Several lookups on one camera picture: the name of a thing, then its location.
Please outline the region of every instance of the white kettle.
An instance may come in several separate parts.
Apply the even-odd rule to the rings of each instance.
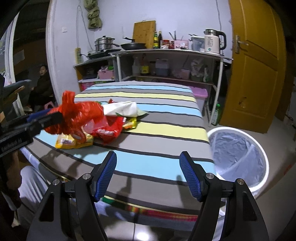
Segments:
[[[204,31],[205,34],[205,52],[213,53],[213,54],[220,54],[220,50],[226,48],[226,35],[224,32],[217,31],[214,29],[206,29]],[[220,46],[220,39],[219,36],[223,36],[224,44]]]

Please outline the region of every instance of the frying pan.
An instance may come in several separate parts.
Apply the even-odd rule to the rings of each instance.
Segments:
[[[131,40],[131,43],[121,45],[124,50],[146,49],[145,43],[135,43],[134,39],[129,39],[127,37],[123,39]]]

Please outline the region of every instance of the plastic bottle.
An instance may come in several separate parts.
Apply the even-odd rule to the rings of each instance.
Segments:
[[[133,70],[133,76],[139,76],[141,74],[141,65],[138,57],[134,58],[132,70]]]
[[[143,54],[142,63],[141,63],[141,75],[149,75],[149,62],[146,58],[146,54]]]
[[[220,104],[217,104],[214,115],[213,115],[213,119],[212,119],[212,125],[214,125],[214,126],[218,125],[218,123],[220,121],[220,115],[221,115]]]

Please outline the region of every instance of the yellow snack package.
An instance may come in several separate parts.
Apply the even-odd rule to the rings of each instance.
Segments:
[[[123,129],[135,129],[137,127],[137,118],[132,117],[124,122],[122,125]]]
[[[94,143],[94,137],[84,132],[86,142],[80,143],[71,135],[60,134],[57,137],[55,148],[57,149],[77,149],[85,146],[91,146]]]

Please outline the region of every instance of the screw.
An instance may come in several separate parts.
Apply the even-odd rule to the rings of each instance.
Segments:
[[[206,175],[205,175],[208,179],[213,179],[214,178],[214,174],[212,174],[212,173],[207,173]]]
[[[52,184],[55,185],[55,186],[58,185],[59,184],[59,179],[53,180]]]
[[[243,184],[244,184],[244,180],[241,179],[241,178],[239,178],[239,179],[237,180],[237,182],[238,182],[238,184],[240,184],[240,185],[243,185]]]
[[[91,175],[89,173],[86,173],[82,176],[83,179],[87,180],[91,177]]]

